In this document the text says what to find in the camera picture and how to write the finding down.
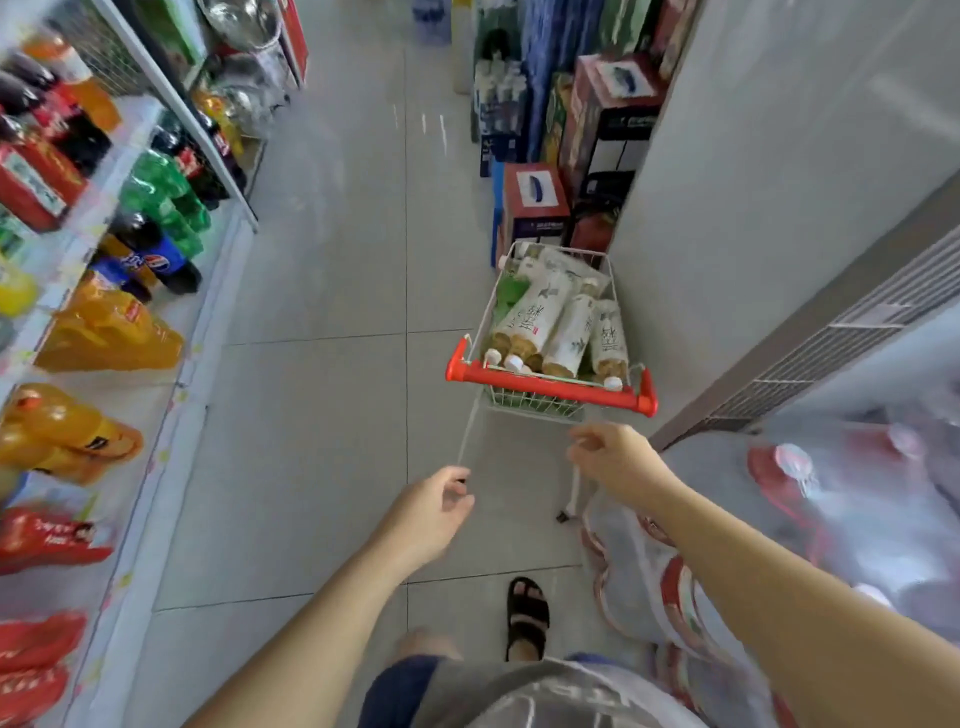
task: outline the hand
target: hand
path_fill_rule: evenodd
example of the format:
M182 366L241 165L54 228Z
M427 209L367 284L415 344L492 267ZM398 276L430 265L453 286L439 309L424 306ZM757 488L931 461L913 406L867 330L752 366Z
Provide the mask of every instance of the hand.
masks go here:
M403 578L443 554L460 530L474 497L463 482L467 468L448 465L419 483L411 483L373 532L371 541L396 559Z
M628 425L579 425L570 437L574 443L567 459L628 506L647 510L657 491L681 482L647 439Z

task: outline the metal bowl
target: metal bowl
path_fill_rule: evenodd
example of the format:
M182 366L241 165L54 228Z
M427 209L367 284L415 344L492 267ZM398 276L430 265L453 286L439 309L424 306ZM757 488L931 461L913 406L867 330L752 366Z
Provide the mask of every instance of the metal bowl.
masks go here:
M280 37L280 11L273 0L197 0L207 21L238 51L262 51Z

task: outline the red shopping cart handle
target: red shopping cart handle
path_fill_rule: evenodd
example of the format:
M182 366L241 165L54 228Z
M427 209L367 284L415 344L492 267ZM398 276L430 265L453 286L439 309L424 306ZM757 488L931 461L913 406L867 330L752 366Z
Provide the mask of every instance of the red shopping cart handle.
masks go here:
M640 374L640 394L634 393L630 387L624 387L620 392L609 392L601 387L591 387L587 384L572 384L555 379L544 379L539 376L515 375L499 369L485 367L482 361L466 362L464 354L467 352L469 338L464 336L454 350L450 361L446 364L447 381L472 381L477 384L489 384L492 387L503 387L518 392L529 392L534 395L558 397L562 400L575 400L587 404L599 404L604 407L630 409L641 415L653 417L657 414L657 391L654 389L654 380L650 370L644 369Z

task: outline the black sandal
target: black sandal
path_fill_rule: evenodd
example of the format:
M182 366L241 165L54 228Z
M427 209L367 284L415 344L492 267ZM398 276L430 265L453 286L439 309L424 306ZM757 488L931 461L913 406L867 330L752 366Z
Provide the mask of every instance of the black sandal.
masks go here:
M523 594L516 594L517 584L523 584L525 589ZM535 624L526 620L514 622L514 615L523 615L530 619L535 619L547 627L550 626L550 607L546 603L546 597L535 598L527 596L531 589L537 589L543 594L543 589L533 579L527 576L518 576L510 582L510 589L507 592L507 652L505 660L510 660L510 648L514 646L517 640L525 640L532 644L537 650L537 658L543 659L543 651L546 648L546 631L540 629Z

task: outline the tiled floor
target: tiled floor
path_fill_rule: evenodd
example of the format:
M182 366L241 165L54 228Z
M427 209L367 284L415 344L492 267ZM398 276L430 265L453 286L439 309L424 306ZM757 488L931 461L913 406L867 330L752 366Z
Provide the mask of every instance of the tiled floor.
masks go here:
M457 457L474 390L444 364L492 288L492 194L445 49L408 40L408 0L300 3L310 86L278 116L261 230L137 672L126 725L179 726L357 548L408 480ZM593 607L561 425L484 413L477 505L445 558L396 593L342 726L394 641L431 625L502 659L504 599L531 573L548 651L625 654Z

